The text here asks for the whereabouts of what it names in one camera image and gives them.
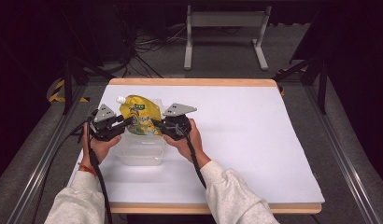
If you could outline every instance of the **sweatshirt sleeve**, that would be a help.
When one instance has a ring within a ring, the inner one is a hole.
[[[71,186],[55,197],[45,223],[104,223],[104,195],[97,186],[97,177],[77,171]]]
[[[206,200],[218,224],[278,223],[267,201],[254,194],[235,170],[224,170],[210,161],[201,173],[206,182]]]

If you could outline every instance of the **plastic tub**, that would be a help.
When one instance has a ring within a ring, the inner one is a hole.
[[[130,166],[157,166],[163,162],[165,141],[162,136],[123,134],[116,155]]]

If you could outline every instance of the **person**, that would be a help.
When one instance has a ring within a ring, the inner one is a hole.
[[[203,151],[201,134],[194,119],[190,119],[190,123],[191,144],[195,149],[195,156],[206,182],[206,201],[215,221],[219,224],[278,223],[267,201],[253,193],[237,171],[224,169],[217,161],[211,160],[206,155]],[[186,139],[175,141],[168,135],[163,138],[168,145],[177,148],[180,155],[192,163]],[[98,160],[102,161],[109,149],[120,140],[119,136],[109,142],[93,139],[91,145]],[[86,134],[83,136],[83,159],[80,164],[82,165],[75,174],[71,186],[63,189],[56,196],[46,223],[66,223],[70,220],[72,223],[104,223],[104,196],[96,188],[97,178],[91,174],[93,169],[88,157]]]

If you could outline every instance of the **yellow pouch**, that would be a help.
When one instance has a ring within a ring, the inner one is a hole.
[[[128,132],[138,135],[162,135],[152,121],[162,120],[160,108],[145,97],[127,96],[125,103],[120,106],[120,112],[124,119],[132,118],[132,124],[127,127]]]

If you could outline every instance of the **white surface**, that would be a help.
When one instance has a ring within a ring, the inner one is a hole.
[[[109,85],[101,104],[120,113],[117,96],[130,94],[197,107],[187,116],[207,155],[238,171],[267,202],[324,202],[277,88]],[[206,203],[193,166],[168,145],[160,166],[126,166],[111,150],[100,168],[114,203]]]

